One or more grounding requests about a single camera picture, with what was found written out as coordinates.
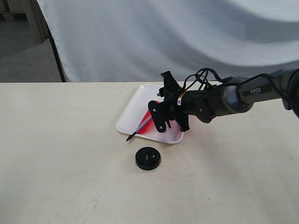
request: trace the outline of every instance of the white backdrop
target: white backdrop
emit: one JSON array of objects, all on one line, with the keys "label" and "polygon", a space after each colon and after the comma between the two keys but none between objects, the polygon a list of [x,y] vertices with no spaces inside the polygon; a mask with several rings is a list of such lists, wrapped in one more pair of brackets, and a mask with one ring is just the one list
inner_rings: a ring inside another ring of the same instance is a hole
[{"label": "white backdrop", "polygon": [[299,67],[298,0],[38,0],[70,81]]}]

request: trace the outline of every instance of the table surface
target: table surface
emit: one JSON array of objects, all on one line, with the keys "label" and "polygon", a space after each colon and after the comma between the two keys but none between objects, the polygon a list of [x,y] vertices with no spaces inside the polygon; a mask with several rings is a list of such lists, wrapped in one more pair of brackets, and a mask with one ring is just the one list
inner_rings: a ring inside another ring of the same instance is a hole
[{"label": "table surface", "polygon": [[[0,84],[0,223],[298,223],[298,119],[281,100],[190,118],[177,145],[115,124],[141,83]],[[154,172],[136,151],[157,148]]]}]

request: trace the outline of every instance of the black lid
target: black lid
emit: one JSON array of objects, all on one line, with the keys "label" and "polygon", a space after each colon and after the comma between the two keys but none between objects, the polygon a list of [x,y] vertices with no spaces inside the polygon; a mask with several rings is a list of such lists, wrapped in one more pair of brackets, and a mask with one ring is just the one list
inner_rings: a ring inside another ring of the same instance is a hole
[{"label": "black lid", "polygon": [[137,151],[135,160],[140,169],[152,170],[159,166],[161,155],[155,148],[144,147]]}]

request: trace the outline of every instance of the gray floor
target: gray floor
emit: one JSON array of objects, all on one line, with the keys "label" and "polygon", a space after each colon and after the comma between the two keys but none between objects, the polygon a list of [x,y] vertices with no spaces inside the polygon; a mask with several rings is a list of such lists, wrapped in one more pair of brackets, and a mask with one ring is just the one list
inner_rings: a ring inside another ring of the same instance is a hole
[{"label": "gray floor", "polygon": [[0,19],[0,83],[61,82],[49,41],[33,42],[26,19]]}]

